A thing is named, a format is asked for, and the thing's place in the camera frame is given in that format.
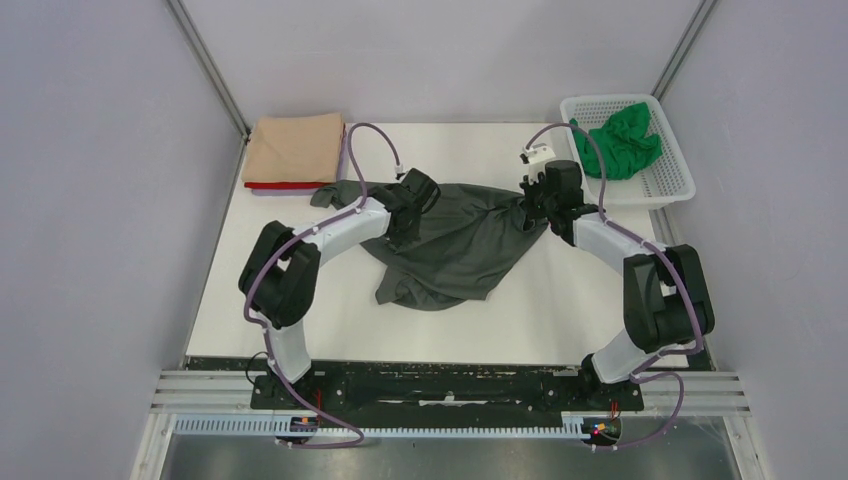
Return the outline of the left aluminium corner post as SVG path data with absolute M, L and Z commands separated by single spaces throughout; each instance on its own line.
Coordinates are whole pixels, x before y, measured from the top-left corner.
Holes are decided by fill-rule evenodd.
M 216 97 L 224 108 L 230 123 L 238 132 L 241 140 L 246 142 L 250 133 L 250 125 L 238 107 L 220 69 L 218 68 L 211 51 L 204 41 L 192 16 L 181 0 L 165 0 L 166 7 L 185 38 L 195 60 L 198 62 L 206 80 L 214 90 Z

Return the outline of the beige folded t-shirt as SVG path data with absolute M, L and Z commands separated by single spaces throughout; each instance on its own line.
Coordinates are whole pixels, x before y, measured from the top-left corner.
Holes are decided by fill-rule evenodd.
M 246 146 L 245 183 L 331 183 L 336 180 L 345 122 L 340 113 L 261 117 Z

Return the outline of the green crumpled t-shirt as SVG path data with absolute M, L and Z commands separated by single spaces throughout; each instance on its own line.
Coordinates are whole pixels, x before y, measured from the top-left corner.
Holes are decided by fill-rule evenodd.
M 599 128 L 588 133 L 604 159 L 608 180 L 628 180 L 651 167 L 663 155 L 658 134 L 648 134 L 651 111 L 645 102 L 613 113 Z

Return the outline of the red folded t-shirt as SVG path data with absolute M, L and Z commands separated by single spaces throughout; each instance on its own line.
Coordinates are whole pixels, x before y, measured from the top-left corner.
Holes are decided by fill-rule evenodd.
M 327 182 L 245 182 L 244 187 L 250 190 L 270 191 L 300 191 L 315 190 L 327 186 Z

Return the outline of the white plastic laundry basket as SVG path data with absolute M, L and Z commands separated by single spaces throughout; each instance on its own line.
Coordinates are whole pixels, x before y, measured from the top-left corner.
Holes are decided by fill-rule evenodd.
M 604 205 L 611 207 L 640 207 L 660 209 L 671 203 L 690 200 L 696 192 L 685 158 L 659 101 L 649 94 L 600 94 L 569 97 L 560 103 L 565 121 L 576 120 L 586 131 L 602 127 L 608 119 L 627 107 L 645 104 L 649 122 L 645 135 L 659 139 L 661 155 L 652 165 L 636 172 L 633 177 L 610 180 L 605 188 L 601 180 L 584 176 L 584 188 L 590 202 L 604 195 Z

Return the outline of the aluminium frame rail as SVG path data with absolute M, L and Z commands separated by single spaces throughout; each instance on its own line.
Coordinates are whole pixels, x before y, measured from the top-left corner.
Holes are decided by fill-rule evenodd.
M 684 400 L 681 417 L 749 417 L 743 385 L 731 372 L 682 371 Z M 165 371 L 155 388 L 154 411 L 241 413 L 250 409 L 251 384 L 235 371 Z M 673 411 L 678 383 L 663 378 L 646 383 L 638 395 L 641 411 L 622 409 L 625 417 L 660 417 Z

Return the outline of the right aluminium corner post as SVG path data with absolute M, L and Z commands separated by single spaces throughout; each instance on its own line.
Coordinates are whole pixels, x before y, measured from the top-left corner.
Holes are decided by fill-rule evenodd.
M 698 2 L 652 90 L 651 95 L 658 101 L 662 101 L 669 92 L 690 51 L 719 4 L 719 0 Z

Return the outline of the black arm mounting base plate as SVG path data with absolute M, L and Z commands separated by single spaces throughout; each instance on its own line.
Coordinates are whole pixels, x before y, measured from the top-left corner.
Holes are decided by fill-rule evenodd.
M 641 390 L 590 385 L 575 366 L 315 361 L 290 394 L 272 372 L 254 410 L 295 410 L 303 397 L 360 429 L 555 427 L 564 412 L 639 412 Z

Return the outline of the dark grey t-shirt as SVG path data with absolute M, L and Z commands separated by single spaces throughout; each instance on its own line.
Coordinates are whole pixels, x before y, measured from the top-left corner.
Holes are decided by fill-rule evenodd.
M 441 197 L 423 215 L 419 239 L 393 247 L 372 239 L 362 248 L 385 265 L 378 304 L 440 311 L 482 301 L 547 230 L 526 217 L 516 192 L 442 183 Z

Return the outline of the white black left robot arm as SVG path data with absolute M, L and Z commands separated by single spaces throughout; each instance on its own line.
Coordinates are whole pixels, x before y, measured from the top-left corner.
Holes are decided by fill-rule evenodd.
M 438 184 L 412 169 L 399 183 L 376 185 L 324 220 L 300 227 L 278 221 L 260 232 L 239 277 L 245 319 L 263 329 L 275 392 L 290 407 L 306 405 L 314 381 L 303 319 L 313 304 L 319 270 L 372 239 L 392 248 L 420 239 L 422 216 L 441 195 Z

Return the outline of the aluminium corner post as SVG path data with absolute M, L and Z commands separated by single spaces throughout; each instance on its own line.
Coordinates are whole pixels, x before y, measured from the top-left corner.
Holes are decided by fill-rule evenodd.
M 218 68 L 211 51 L 204 41 L 192 16 L 181 0 L 165 0 L 166 7 L 185 38 L 195 60 L 198 62 L 206 80 L 214 90 L 216 97 L 224 108 L 230 123 L 238 132 L 241 140 L 246 142 L 250 133 L 250 125 L 238 107 L 220 69 Z
M 662 101 L 669 92 L 690 51 L 719 4 L 719 0 L 698 2 L 652 90 L 651 95 L 658 101 Z

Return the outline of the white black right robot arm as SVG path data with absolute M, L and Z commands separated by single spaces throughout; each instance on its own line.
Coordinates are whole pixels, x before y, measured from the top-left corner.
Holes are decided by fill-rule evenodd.
M 658 359 L 702 350 L 715 317 L 697 251 L 652 243 L 585 202 L 574 161 L 527 167 L 520 187 L 528 217 L 546 220 L 555 235 L 603 261 L 623 281 L 623 329 L 584 359 L 580 400 L 602 408 L 617 396 L 617 383 L 636 379 Z

